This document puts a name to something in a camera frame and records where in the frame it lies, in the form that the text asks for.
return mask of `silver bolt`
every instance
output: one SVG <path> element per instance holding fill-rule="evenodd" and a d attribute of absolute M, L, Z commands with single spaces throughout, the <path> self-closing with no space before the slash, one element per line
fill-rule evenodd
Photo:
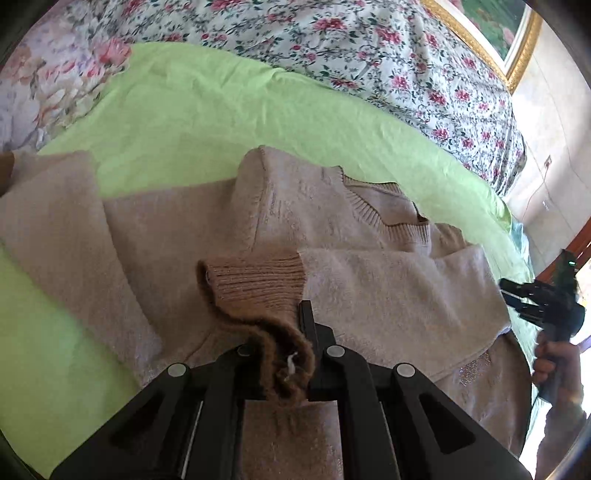
<path fill-rule="evenodd" d="M 331 345 L 326 349 L 326 353 L 334 358 L 340 358 L 345 354 L 345 349 L 340 345 Z"/>
<path fill-rule="evenodd" d="M 239 346 L 236 353 L 238 353 L 238 355 L 240 355 L 240 356 L 251 356 L 252 355 L 251 349 L 248 345 Z"/>
<path fill-rule="evenodd" d="M 187 367 L 185 367 L 183 364 L 172 364 L 167 370 L 171 377 L 182 377 L 186 371 Z"/>
<path fill-rule="evenodd" d="M 411 378 L 416 372 L 411 364 L 400 364 L 396 367 L 396 371 L 398 375 L 406 378 Z"/>

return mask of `person's arm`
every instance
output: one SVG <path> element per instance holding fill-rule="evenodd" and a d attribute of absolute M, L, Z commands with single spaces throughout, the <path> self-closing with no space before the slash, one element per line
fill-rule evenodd
<path fill-rule="evenodd" d="M 556 402 L 546 416 L 544 438 L 538 448 L 535 480 L 546 479 L 564 458 L 583 428 L 586 420 L 581 408 L 583 385 L 581 383 L 580 351 L 568 342 L 548 342 L 543 332 L 538 335 L 535 349 L 532 382 L 540 386 L 556 369 L 547 357 L 563 359 L 563 375 Z"/>

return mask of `beige wall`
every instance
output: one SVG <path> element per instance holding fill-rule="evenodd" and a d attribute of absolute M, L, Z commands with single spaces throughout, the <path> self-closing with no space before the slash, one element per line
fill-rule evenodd
<path fill-rule="evenodd" d="M 591 216 L 591 90 L 547 24 L 513 101 L 528 161 L 505 200 L 525 224 L 537 274 Z"/>

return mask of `ribbed cuff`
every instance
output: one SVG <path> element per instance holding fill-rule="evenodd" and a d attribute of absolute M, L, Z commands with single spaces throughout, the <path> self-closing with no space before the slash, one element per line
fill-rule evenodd
<path fill-rule="evenodd" d="M 315 361 L 297 323 L 305 281 L 300 256 L 215 258 L 200 262 L 198 273 L 225 326 L 247 330 L 261 345 L 267 398 L 283 405 L 303 400 Z"/>

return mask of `sweater neckline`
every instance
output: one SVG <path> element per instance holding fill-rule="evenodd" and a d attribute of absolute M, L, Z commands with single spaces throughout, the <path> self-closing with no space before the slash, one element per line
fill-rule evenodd
<path fill-rule="evenodd" d="M 350 189 L 350 187 L 368 187 L 388 195 L 407 198 L 398 184 L 391 181 L 385 183 L 370 183 L 367 181 L 356 180 L 345 175 L 343 167 L 339 166 L 338 168 L 345 197 L 348 201 L 350 201 L 357 216 L 361 218 L 368 226 L 392 242 L 401 244 L 431 244 L 430 222 L 427 218 L 423 217 L 419 213 L 416 205 L 415 210 L 417 212 L 418 223 L 388 224 L 384 222 L 382 216 L 373 205 L 361 197 L 361 195 L 358 195 Z"/>

